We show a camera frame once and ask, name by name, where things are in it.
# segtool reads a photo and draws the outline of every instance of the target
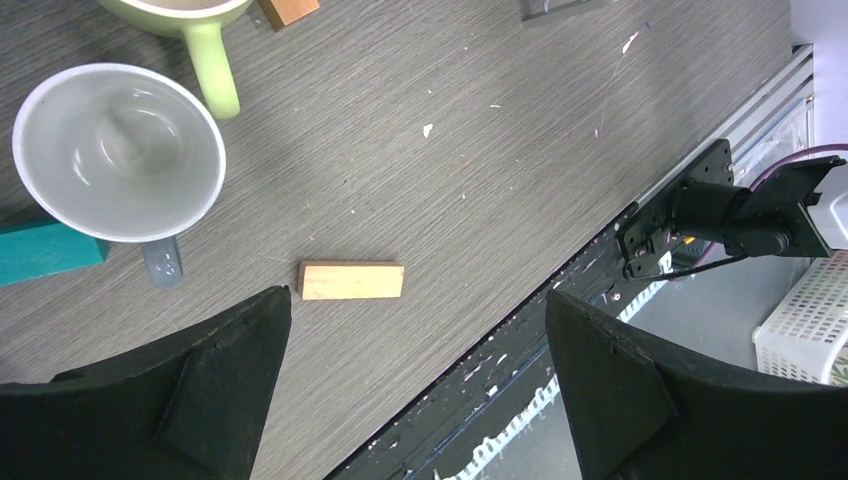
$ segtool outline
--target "paint speck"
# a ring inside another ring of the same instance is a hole
[[[483,367],[483,365],[482,365],[482,364],[477,365],[477,368],[475,368],[474,370],[472,370],[472,371],[471,371],[471,373],[469,373],[469,374],[465,375],[465,377],[462,379],[462,381],[463,381],[463,382],[467,382],[467,381],[471,380],[471,377],[473,377],[475,373],[479,372],[479,371],[480,371],[480,368],[482,368],[482,367]]]
[[[636,37],[638,37],[638,36],[639,36],[639,32],[636,32],[633,35],[630,35],[630,40],[628,40],[627,43],[625,43],[624,46],[621,47],[621,54],[622,55],[627,53],[627,50],[630,48],[630,44],[633,43],[633,40],[636,40]]]
[[[595,258],[595,259],[592,259],[591,262],[587,263],[586,267],[583,269],[583,273],[586,273],[590,268],[592,268],[592,265],[594,265],[595,262],[597,262],[597,261],[598,261],[598,259]]]

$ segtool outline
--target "mug handle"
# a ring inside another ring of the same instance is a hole
[[[141,244],[147,274],[156,288],[174,288],[183,280],[183,261],[177,237],[163,238]]]
[[[224,120],[232,118],[240,110],[236,84],[220,23],[198,23],[183,30],[194,72],[212,116]]]

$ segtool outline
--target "small wooden block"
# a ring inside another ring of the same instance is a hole
[[[274,30],[280,30],[320,7],[318,0],[259,0],[259,6]]]
[[[304,300],[395,298],[403,265],[391,262],[300,262],[298,291]]]

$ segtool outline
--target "gray object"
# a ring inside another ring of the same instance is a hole
[[[220,122],[218,203],[180,237],[183,284],[156,291],[138,248],[117,244],[91,272],[0,290],[0,381],[47,381],[294,285],[301,259],[396,260],[399,299],[294,300],[253,478],[322,478],[791,54],[784,0],[597,16],[531,33],[515,2],[357,0],[274,34],[248,11],[224,30],[242,113]],[[2,2],[0,25],[0,143],[26,94],[80,63],[199,93],[182,42],[93,2]],[[0,182],[4,214],[33,205],[11,162]]]
[[[163,238],[141,245],[144,265],[150,281],[158,288],[174,288],[183,280],[183,260],[177,237]]]
[[[568,17],[600,10],[619,2],[620,0],[572,0],[561,5],[554,5],[552,0],[544,0],[542,11],[524,17],[523,22],[528,27],[548,25]]]

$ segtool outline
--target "white debris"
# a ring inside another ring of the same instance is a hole
[[[627,53],[627,49],[630,48],[630,44],[633,43],[633,40],[636,40],[636,37],[638,37],[638,36],[639,36],[639,32],[636,32],[633,35],[630,35],[630,40],[628,40],[627,43],[625,43],[624,46],[621,47],[621,54],[622,55]]]

